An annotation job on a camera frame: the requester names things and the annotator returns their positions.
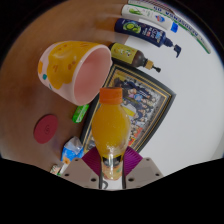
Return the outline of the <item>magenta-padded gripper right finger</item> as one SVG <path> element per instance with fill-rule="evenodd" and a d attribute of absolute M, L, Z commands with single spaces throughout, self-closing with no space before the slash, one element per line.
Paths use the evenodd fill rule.
<path fill-rule="evenodd" d="M 126 149 L 123 157 L 122 188 L 143 187 L 159 180 L 163 174 L 149 157 L 143 158 L 131 147 Z"/>

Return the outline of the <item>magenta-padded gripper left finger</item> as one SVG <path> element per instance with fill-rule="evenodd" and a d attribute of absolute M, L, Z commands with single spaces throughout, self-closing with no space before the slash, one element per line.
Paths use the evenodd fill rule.
<path fill-rule="evenodd" d="M 84 188 L 101 189 L 101 158 L 97 149 L 92 148 L 82 158 L 74 158 L 62 178 Z"/>

